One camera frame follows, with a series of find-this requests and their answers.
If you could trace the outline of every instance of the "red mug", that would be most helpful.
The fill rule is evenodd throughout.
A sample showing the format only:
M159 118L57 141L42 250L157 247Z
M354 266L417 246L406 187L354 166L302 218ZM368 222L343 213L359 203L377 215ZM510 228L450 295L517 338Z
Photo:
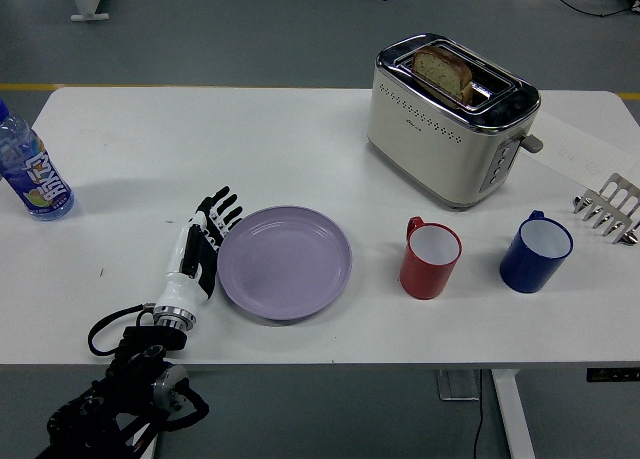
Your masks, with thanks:
M407 226L400 284L417 299L433 299L444 290L460 254L462 243L455 232L412 217Z

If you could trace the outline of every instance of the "blue mug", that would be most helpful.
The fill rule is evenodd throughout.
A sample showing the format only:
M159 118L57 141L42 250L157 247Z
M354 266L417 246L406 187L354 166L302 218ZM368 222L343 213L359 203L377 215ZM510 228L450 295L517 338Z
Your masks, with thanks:
M573 251L573 238L560 223L533 211L500 263L500 276L518 292L537 292Z

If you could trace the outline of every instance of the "water bottle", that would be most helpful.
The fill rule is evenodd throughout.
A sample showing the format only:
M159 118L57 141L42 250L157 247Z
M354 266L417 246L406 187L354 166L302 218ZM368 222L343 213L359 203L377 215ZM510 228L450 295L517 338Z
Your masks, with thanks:
M60 177L44 144L29 124L10 114L0 99L0 175L29 213L52 221L73 207L73 191Z

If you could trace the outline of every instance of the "mug handle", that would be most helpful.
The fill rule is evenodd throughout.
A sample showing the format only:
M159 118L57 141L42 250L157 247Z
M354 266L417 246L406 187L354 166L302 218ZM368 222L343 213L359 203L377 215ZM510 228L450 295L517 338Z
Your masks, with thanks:
M407 225L407 239L409 239L411 232L420 226L424 226L424 221L421 217L416 216L409 219L409 224Z

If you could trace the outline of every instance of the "bread slice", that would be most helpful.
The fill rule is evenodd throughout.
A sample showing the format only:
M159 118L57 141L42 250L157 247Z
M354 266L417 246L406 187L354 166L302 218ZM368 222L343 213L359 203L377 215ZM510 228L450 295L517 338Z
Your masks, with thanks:
M463 104L471 102L471 69L452 52L434 46L422 47L413 54L411 69Z

